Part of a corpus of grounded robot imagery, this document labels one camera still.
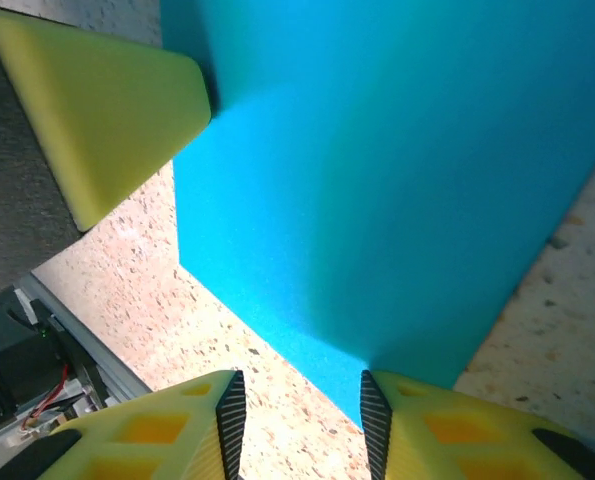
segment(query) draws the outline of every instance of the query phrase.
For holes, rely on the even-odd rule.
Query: speckled floor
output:
[[[0,1],[160,43],[157,0]],[[456,389],[558,421],[595,445],[595,176]],[[168,164],[36,274],[152,388],[246,375],[246,478],[369,478],[360,430],[185,272]]]

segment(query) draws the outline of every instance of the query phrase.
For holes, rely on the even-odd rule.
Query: blue foam panel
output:
[[[161,4],[182,265],[356,422],[366,366],[452,385],[595,165],[595,1]]]

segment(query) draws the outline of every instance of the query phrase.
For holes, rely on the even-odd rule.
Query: yellow foam piece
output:
[[[216,410],[229,386],[245,402],[243,377],[233,387],[235,375],[241,372],[213,372],[65,423],[53,433],[76,429],[82,438],[40,479],[233,478],[225,473]]]
[[[81,231],[210,120],[183,55],[0,10],[0,58]]]
[[[545,428],[572,437],[559,425],[401,375],[371,374],[392,409],[389,480],[581,478],[532,434]],[[369,455],[377,458],[371,446]]]

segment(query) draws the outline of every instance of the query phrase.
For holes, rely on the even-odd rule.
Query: gray fabric surface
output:
[[[0,289],[80,237],[0,62]]]

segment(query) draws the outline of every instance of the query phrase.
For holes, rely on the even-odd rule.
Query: red wire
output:
[[[44,400],[39,402],[39,404],[33,410],[30,411],[28,416],[24,419],[24,421],[21,424],[22,430],[26,430],[26,424],[28,423],[28,420],[30,420],[31,418],[39,417],[39,415],[41,415],[41,412],[43,412],[46,409],[46,407],[57,397],[57,395],[59,395],[59,393],[64,389],[64,385],[66,384],[67,379],[68,379],[68,365],[64,365],[64,370],[61,374],[61,381],[46,396],[46,398],[44,398]]]

